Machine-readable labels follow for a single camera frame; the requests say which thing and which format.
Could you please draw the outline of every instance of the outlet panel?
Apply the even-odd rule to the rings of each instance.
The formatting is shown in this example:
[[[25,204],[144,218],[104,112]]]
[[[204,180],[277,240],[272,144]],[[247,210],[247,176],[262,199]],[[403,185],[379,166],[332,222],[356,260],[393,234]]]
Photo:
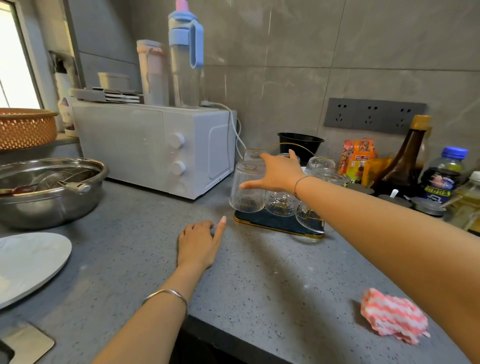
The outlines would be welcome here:
[[[418,102],[331,98],[324,126],[389,134],[406,134],[414,115],[427,105]]]

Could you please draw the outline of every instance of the hand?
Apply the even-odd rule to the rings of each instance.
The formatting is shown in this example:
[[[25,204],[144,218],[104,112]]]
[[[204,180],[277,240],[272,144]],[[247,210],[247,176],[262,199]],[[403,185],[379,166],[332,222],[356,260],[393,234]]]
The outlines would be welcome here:
[[[240,188],[243,190],[258,188],[274,192],[286,191],[293,194],[295,184],[305,174],[297,161],[295,152],[291,149],[288,152],[290,158],[262,153],[260,157],[265,161],[267,167],[265,177],[261,180],[244,182]]]
[[[222,236],[227,225],[224,216],[218,223],[215,235],[212,237],[210,229],[213,227],[210,220],[188,225],[179,234],[178,266],[197,266],[202,272],[210,267],[214,260]]]

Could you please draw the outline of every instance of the dish cloth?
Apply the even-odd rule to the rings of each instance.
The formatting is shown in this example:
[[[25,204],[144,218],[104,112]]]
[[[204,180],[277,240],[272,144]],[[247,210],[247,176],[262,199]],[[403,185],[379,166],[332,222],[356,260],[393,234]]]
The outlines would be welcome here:
[[[419,343],[421,335],[430,337],[427,317],[406,298],[384,295],[369,288],[363,294],[360,312],[381,336],[393,335],[412,345]]]

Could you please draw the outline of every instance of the white microwave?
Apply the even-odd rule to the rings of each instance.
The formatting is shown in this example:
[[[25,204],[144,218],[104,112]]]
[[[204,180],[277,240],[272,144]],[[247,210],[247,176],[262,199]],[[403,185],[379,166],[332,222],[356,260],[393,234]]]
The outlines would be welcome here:
[[[237,113],[138,104],[72,103],[86,158],[109,177],[195,199],[233,172]]]

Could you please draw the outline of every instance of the blue bottle cap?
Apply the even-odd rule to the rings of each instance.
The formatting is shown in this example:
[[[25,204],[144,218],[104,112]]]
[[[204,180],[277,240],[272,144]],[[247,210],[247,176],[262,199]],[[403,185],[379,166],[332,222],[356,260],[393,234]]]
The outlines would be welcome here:
[[[458,148],[456,146],[446,146],[442,151],[442,157],[465,159],[468,153],[468,149]]]

